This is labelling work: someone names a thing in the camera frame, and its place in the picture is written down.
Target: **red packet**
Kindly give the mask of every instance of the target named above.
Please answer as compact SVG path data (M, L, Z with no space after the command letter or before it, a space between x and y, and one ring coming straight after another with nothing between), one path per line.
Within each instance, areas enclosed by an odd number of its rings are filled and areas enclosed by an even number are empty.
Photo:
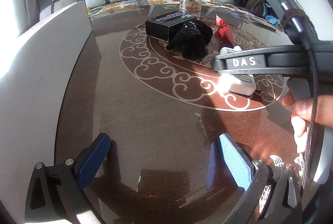
M224 42L231 44L232 46L235 45L231 29L229 28L228 24L218 15L216 15L216 28Z

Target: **blue cloth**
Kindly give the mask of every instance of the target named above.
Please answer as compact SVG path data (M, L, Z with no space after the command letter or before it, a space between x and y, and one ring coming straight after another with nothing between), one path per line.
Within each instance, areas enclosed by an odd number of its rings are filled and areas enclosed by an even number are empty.
M273 25L277 26L279 24L279 20L276 19L273 16L266 16L265 19L269 22L272 23Z

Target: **table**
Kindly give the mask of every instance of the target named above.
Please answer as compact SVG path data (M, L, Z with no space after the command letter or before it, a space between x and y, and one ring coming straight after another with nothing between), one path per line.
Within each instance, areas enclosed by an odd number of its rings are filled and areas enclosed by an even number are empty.
M146 19L178 7L141 6L94 17L95 37L87 40L69 80L55 163L76 157L100 132L109 134L110 154L85 189L106 223L222 223L243 189L221 160L221 133L252 158L289 162L300 171L291 109L281 105L284 78L257 77L263 92L252 99L221 96L209 68L209 58L224 46L216 33L208 57L197 62L146 38ZM196 13L213 28L216 14L244 49L291 44L283 32L242 12L203 7Z

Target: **black cable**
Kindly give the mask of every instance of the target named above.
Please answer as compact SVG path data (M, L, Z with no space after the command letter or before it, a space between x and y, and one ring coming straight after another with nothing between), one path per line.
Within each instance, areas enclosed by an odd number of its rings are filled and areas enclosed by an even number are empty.
M313 101L312 101L312 111L311 111L311 119L310 124L308 128L307 138L306 138L306 145L305 145L305 152L304 152L304 171L303 171L303 181L302 181L302 187L305 188L306 185L306 179L308 176L308 168L309 168L309 154L310 154L310 148L311 148L311 138L312 138L312 132L313 127L316 119L316 113L317 113L317 103L318 103L318 74L317 74L317 66L316 62L313 57L312 50L308 50L309 60L310 60L310 66L311 66L311 72L312 72L312 78L313 78Z

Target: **blue gripper pad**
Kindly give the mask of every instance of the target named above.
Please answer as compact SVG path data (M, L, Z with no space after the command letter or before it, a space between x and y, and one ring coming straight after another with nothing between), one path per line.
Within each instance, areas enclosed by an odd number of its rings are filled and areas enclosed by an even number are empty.
M82 150L81 153L83 153L83 155L84 155L84 150L91 150L91 152L77 170L76 182L79 189L83 189L84 187L90 186L99 167L101 166L106 155L110 151L110 145L111 145L110 137L105 133L100 133L89 148Z
M219 151L236 184L246 191L254 176L254 165L228 133L219 136Z

